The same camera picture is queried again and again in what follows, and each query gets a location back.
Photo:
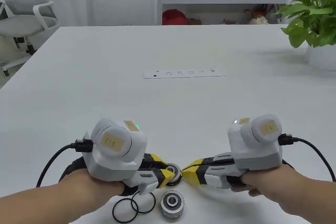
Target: white pot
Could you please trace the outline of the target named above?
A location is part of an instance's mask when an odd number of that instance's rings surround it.
[[[326,71],[336,71],[336,45],[324,47],[308,47],[309,65]]]

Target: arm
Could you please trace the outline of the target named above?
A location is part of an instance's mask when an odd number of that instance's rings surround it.
[[[98,181],[78,170],[59,184],[0,198],[0,223],[67,224],[122,192],[122,183]]]
[[[40,13],[40,8],[49,6],[51,8],[52,12],[54,12],[53,5],[54,5],[53,1],[50,1],[48,3],[35,5],[33,7],[33,13],[36,16],[36,18],[38,19],[38,21],[40,22],[40,24],[43,26],[44,30],[48,30],[50,27],[48,27],[47,23],[43,19],[42,15]]]
[[[243,176],[252,197],[264,195],[291,214],[312,224],[333,224],[336,220],[336,183],[306,178],[286,165],[280,168],[250,172]]]

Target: chair armrest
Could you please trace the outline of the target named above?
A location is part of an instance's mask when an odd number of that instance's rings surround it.
[[[41,13],[40,13],[40,8],[41,7],[46,7],[46,6],[52,6],[54,4],[53,1],[50,1],[48,3],[45,3],[45,4],[40,4],[40,5],[35,5],[33,7],[33,12],[34,12],[34,15],[36,16],[36,18],[38,19],[38,21],[40,22],[40,24],[43,26],[44,30],[48,30],[49,27],[47,25],[47,23],[45,22],[45,20],[43,19]]]
[[[2,14],[2,12],[4,11],[6,2],[5,0],[0,0],[1,6],[0,6],[0,15]]]

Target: electrical outlet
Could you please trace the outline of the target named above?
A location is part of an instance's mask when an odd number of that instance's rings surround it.
[[[143,73],[145,79],[220,77],[225,73],[215,68],[197,70],[149,70]]]

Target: trigger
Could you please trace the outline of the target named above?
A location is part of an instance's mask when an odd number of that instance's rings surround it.
[[[243,181],[241,180],[241,177],[226,176],[226,179],[232,187],[245,187],[246,186],[246,184],[243,183]]]

